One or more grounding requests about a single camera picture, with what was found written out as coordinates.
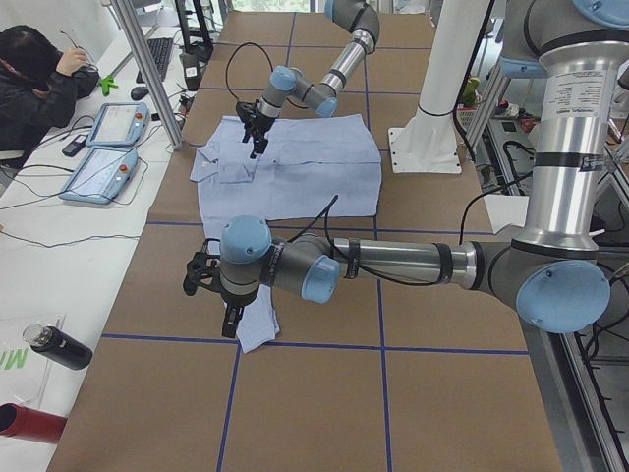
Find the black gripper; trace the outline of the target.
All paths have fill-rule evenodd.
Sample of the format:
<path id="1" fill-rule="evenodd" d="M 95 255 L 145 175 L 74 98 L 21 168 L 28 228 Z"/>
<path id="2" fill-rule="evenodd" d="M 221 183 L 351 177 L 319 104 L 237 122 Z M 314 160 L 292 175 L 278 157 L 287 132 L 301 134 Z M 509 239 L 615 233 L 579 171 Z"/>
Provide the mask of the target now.
<path id="1" fill-rule="evenodd" d="M 258 289 L 255 288 L 245 295 L 228 291 L 220 280 L 220 256 L 210 252 L 210 242 L 219 243 L 220 240 L 212 237 L 205 238 L 200 249 L 187 262 L 183 290 L 188 296 L 194 296 L 199 288 L 218 293 L 226 304 L 221 335 L 226 338 L 235 338 L 244 309 L 253 303 Z"/>
<path id="2" fill-rule="evenodd" d="M 275 121 L 274 117 L 262 112 L 261 105 L 262 101 L 260 99 L 257 99 L 255 102 L 238 101 L 236 103 L 237 115 L 244 124 L 242 142 L 247 143 L 251 137 L 253 140 L 254 147 L 250 158 L 257 158 L 259 155 L 264 154 L 268 145 L 268 139 L 264 134 L 271 129 Z"/>

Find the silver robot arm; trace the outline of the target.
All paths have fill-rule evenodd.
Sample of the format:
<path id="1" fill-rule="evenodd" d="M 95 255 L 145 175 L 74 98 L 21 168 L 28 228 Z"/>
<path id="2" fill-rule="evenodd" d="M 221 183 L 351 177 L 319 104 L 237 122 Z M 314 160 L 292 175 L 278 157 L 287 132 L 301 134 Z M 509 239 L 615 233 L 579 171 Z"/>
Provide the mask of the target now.
<path id="1" fill-rule="evenodd" d="M 236 111 L 244 125 L 243 141 L 253 143 L 252 159 L 265 152 L 266 134 L 288 98 L 298 99 L 320 117 L 332 116 L 338 106 L 338 95 L 348 79 L 365 57 L 374 52 L 380 24 L 371 5 L 365 1 L 328 1 L 325 15 L 349 32 L 352 38 L 319 83 L 307 79 L 297 68 L 277 66 L 272 70 L 261 98 L 254 102 L 237 102 Z"/>
<path id="2" fill-rule="evenodd" d="M 338 237 L 386 241 L 455 243 L 464 230 L 487 241 L 492 227 L 475 166 L 460 174 L 396 174 L 386 133 L 407 120 L 426 74 L 434 29 L 424 14 L 384 14 L 381 38 L 362 73 L 343 95 L 340 111 L 358 114 L 380 148 L 382 184 L 377 213 L 330 220 Z M 318 77 L 340 52 L 348 35 L 321 14 L 233 12 L 227 17 L 179 155 L 193 164 L 222 116 L 233 110 L 229 89 L 253 97 L 267 79 L 268 62 L 287 63 Z M 411 287 L 370 276 L 339 283 L 326 304 L 274 290 L 280 326 L 277 343 L 521 350 L 517 315 L 492 297 L 454 285 Z"/>

